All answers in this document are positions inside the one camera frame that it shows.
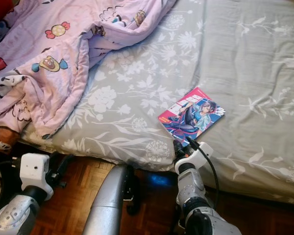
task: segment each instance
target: gray floral bed sheet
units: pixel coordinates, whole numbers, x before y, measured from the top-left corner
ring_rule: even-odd
[[[200,137],[214,149],[221,189],[294,203],[294,1],[179,0],[155,32],[90,70],[47,151],[172,169],[172,139],[157,116],[195,86],[226,111]],[[214,186],[209,165],[201,169]]]

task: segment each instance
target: blue light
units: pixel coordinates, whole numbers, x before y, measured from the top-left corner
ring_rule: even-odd
[[[151,182],[153,182],[156,185],[170,185],[170,180],[167,177],[152,175],[150,179]]]

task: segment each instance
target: book cover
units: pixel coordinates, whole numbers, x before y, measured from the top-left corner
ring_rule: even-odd
[[[195,140],[224,113],[223,108],[196,87],[159,115],[158,120],[176,140],[187,146],[186,137]]]

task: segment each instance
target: pink blanket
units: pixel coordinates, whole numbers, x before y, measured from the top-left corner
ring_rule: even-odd
[[[147,37],[175,0],[22,0],[1,22],[0,151],[32,121],[48,138],[80,100],[88,69]]]

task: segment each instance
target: wooden parquet floor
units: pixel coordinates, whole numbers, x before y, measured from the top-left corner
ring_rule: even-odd
[[[66,188],[41,206],[31,235],[80,235],[90,206],[112,164],[79,157],[63,178]],[[142,205],[136,216],[123,205],[121,235],[166,235],[177,194],[176,175],[136,171],[141,180]],[[218,213],[243,235],[293,235],[294,206],[222,193]]]

